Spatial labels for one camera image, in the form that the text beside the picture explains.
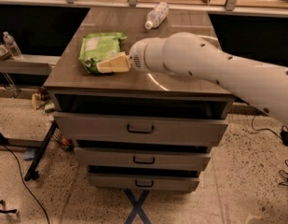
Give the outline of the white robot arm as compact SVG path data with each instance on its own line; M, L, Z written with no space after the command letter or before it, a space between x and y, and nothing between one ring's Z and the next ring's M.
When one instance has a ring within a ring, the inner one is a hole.
M288 67L233 56L190 33L142 39L97 63L101 73L166 73L208 80L288 126Z

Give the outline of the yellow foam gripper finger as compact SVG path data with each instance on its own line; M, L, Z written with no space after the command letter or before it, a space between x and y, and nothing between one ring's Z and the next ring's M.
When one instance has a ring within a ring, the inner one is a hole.
M96 67L102 74L129 72L130 57L125 52L119 52L108 59L98 62Z

